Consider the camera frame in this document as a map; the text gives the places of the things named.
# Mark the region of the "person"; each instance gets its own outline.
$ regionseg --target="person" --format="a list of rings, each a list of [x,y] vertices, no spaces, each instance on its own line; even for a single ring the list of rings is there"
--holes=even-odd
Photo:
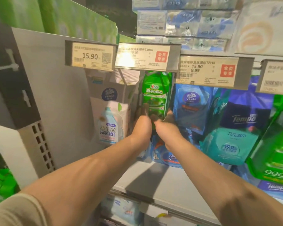
[[[0,203],[0,226],[80,226],[147,149],[151,120],[166,147],[223,226],[283,225],[283,205],[185,140],[171,111],[162,121],[142,108],[133,132],[122,141],[62,167]]]

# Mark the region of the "orange swirl graphic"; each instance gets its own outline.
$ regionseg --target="orange swirl graphic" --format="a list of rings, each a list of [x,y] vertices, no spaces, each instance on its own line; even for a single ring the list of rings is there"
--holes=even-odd
[[[237,46],[240,53],[262,54],[271,45],[273,28],[270,23],[260,21],[243,27]]]

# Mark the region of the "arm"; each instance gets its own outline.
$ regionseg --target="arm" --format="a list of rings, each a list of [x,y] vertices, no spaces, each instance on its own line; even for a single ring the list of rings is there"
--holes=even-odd
[[[167,149],[176,156],[223,226],[283,225],[283,205],[185,140],[171,111],[164,121],[151,118]]]
[[[49,225],[81,225],[147,149],[151,131],[150,118],[141,116],[129,137],[42,177],[22,192],[38,199]]]

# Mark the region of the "stacked tissue packages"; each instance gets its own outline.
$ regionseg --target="stacked tissue packages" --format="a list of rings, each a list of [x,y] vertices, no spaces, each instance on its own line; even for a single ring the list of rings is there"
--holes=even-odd
[[[183,50],[224,51],[235,30],[238,0],[132,0],[137,43],[182,44]]]

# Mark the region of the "right hand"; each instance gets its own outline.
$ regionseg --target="right hand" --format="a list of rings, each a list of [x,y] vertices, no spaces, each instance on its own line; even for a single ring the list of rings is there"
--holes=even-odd
[[[176,147],[178,141],[183,138],[177,125],[172,111],[168,111],[164,120],[159,119],[155,114],[150,116],[151,121],[155,124],[156,132],[165,142],[166,148],[171,151]]]

